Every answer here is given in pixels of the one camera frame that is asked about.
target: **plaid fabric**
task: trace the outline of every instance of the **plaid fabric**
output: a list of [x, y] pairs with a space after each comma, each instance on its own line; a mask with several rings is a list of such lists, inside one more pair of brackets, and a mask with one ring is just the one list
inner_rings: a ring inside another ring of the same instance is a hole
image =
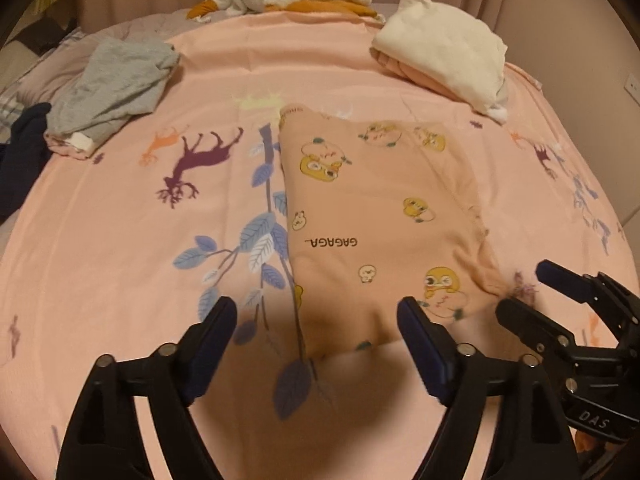
[[31, 70], [36, 68], [40, 63], [47, 59], [47, 57], [53, 54], [58, 48], [65, 44], [80, 41], [85, 36], [86, 34], [80, 29], [80, 27], [75, 28], [72, 32], [65, 36], [65, 38], [60, 42], [60, 45], [57, 48], [52, 48], [51, 50], [40, 56], [38, 60], [24, 74], [22, 74], [16, 81], [11, 83], [7, 88], [4, 89], [2, 93], [0, 93], [0, 143], [9, 142], [9, 138], [11, 137], [11, 125], [14, 124], [14, 121], [18, 117], [20, 117], [20, 114], [24, 109], [24, 105], [19, 103], [18, 99], [16, 99], [16, 94], [18, 92], [18, 88], [20, 87], [22, 79]]

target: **bed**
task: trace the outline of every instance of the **bed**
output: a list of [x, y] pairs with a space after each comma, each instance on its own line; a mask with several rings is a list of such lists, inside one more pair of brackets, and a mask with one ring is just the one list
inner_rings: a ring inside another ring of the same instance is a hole
[[[380, 28], [369, 18], [276, 12], [191, 28], [168, 40], [180, 65], [155, 113], [91, 160], [54, 156], [2, 258], [0, 424], [38, 480], [55, 476], [95, 358], [178, 340], [219, 294], [238, 304], [239, 328], [191, 413], [225, 478], [412, 478], [444, 409], [404, 343], [304, 355], [278, 144], [292, 102], [353, 121], [444, 124], [470, 161], [512, 293], [581, 344], [612, 344], [586, 306], [536, 283], [548, 258], [638, 293], [615, 212], [532, 76], [507, 69], [510, 119], [498, 126], [385, 71], [369, 54]], [[238, 247], [265, 221], [274, 247], [256, 266]], [[523, 353], [491, 310], [451, 331], [491, 356]], [[154, 474], [167, 479], [148, 407], [138, 411]], [[489, 403], [466, 478], [483, 470], [494, 423]]]

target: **navy fabric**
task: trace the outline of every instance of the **navy fabric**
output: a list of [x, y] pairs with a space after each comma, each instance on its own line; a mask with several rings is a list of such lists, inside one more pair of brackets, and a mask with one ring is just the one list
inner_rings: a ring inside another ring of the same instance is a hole
[[20, 209], [51, 157], [44, 141], [51, 104], [27, 108], [11, 126], [11, 142], [0, 149], [0, 222]]

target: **wall outlet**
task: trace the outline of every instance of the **wall outlet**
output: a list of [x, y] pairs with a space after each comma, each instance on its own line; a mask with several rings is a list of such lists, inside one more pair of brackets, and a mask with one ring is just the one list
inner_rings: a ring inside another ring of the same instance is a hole
[[629, 92], [629, 95], [640, 105], [640, 82], [636, 79], [636, 76], [629, 74], [626, 78], [625, 90]]

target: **wall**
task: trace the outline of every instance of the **wall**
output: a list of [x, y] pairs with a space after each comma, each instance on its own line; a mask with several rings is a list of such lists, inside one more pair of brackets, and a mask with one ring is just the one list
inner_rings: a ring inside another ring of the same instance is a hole
[[[629, 72], [640, 78], [640, 50], [615, 10], [606, 0], [504, 0], [495, 31], [508, 60], [542, 81], [628, 224], [640, 206], [640, 106], [623, 86]], [[640, 244], [640, 233], [630, 239]]]

